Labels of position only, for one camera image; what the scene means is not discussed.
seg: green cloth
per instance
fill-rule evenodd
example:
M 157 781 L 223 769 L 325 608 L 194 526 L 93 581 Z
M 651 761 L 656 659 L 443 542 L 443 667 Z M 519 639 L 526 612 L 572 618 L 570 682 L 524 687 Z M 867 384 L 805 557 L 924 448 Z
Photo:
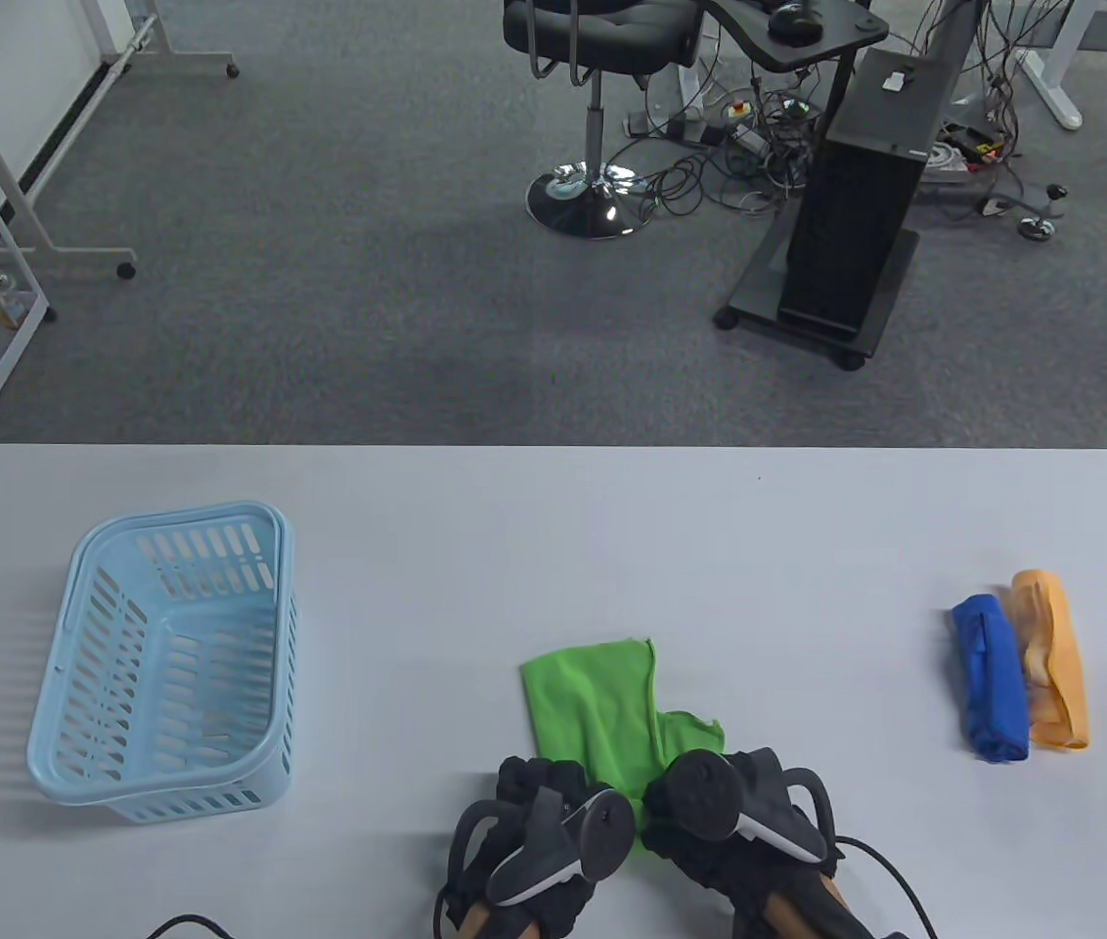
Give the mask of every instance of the green cloth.
M 644 786 L 686 751 L 723 752 L 723 728 L 653 705 L 655 657 L 649 640 L 580 646 L 523 667 L 536 749 L 576 760 L 593 783 L 615 787 L 642 819 Z

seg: blue cloth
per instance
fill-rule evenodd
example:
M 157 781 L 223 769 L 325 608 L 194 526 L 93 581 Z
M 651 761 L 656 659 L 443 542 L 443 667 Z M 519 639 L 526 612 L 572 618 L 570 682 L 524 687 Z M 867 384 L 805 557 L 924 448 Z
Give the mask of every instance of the blue cloth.
M 1027 687 L 1018 640 L 1000 600 L 980 594 L 952 609 L 966 667 L 966 736 L 989 763 L 1027 759 Z

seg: gray carpet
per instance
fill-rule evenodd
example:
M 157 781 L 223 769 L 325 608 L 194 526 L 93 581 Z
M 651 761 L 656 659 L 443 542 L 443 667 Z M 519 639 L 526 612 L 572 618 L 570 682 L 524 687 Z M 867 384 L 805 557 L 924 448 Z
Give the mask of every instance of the gray carpet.
M 1068 75 L 1077 135 L 1018 94 L 1018 169 L 1072 192 L 1058 237 L 915 210 L 879 357 L 845 374 L 710 327 L 766 223 L 706 205 L 580 245 L 527 218 L 530 178 L 579 153 L 584 94 L 532 80 L 497 0 L 165 6 L 245 75 L 137 69 L 71 153 L 46 223 L 132 243 L 141 276 L 48 282 L 62 318 L 0 442 L 1107 447 L 1104 54 Z M 920 9 L 878 4 L 902 30 Z M 615 137 L 638 103 L 608 80 Z

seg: rolled yellow towel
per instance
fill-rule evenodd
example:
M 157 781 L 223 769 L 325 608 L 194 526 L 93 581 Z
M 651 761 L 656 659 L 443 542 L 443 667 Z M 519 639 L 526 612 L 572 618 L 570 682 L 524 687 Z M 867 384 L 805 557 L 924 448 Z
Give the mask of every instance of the rolled yellow towel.
M 1022 571 L 1011 584 L 1011 622 L 1023 649 L 1032 740 L 1042 746 L 1088 746 L 1085 667 L 1062 578 Z

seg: chair seat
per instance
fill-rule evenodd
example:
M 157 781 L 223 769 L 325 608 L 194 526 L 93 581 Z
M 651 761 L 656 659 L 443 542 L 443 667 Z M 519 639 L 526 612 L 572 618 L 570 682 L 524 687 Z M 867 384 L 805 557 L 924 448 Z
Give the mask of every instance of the chair seat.
M 536 0 L 537 53 L 567 62 L 571 18 L 541 10 L 540 2 Z M 692 65 L 699 23 L 696 0 L 635 0 L 619 12 L 580 13 L 576 59 L 581 68 L 619 75 L 652 75 L 670 63 Z M 527 0 L 506 0 L 503 34 L 506 45 L 526 53 Z

